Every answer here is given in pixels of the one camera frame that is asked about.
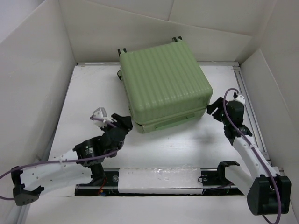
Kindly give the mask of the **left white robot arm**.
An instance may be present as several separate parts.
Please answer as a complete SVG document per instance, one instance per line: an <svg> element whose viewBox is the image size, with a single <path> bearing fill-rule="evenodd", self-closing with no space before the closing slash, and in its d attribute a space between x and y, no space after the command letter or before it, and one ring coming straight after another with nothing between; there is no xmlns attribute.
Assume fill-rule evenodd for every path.
<svg viewBox="0 0 299 224"><path fill-rule="evenodd" d="M90 120L102 135L77 144L57 160L12 169L13 200L17 206L33 203L41 195L70 185L104 183L106 175L102 163L122 149L126 135L133 129L132 118L116 113L105 117L103 112L95 112Z"/></svg>

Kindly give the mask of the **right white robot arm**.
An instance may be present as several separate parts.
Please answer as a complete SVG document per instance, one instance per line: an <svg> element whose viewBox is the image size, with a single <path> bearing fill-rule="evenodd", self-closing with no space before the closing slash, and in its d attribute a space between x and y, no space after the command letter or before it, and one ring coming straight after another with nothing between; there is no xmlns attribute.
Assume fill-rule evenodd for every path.
<svg viewBox="0 0 299 224"><path fill-rule="evenodd" d="M231 101L218 98L207 113L224 125L224 134L243 159L248 173L236 161L219 163L217 181L232 182L247 198L253 215L287 214L290 208L291 180L280 175L253 144L252 132L243 124L245 98L236 95Z"/></svg>

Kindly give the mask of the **green suitcase blue lining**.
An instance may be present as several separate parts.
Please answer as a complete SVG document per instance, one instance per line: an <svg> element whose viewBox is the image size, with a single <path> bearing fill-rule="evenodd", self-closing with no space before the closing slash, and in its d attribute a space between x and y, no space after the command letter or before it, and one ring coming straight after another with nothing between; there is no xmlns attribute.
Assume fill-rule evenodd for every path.
<svg viewBox="0 0 299 224"><path fill-rule="evenodd" d="M150 133L201 118L213 89L182 37L141 50L118 50L129 112L138 131Z"/></svg>

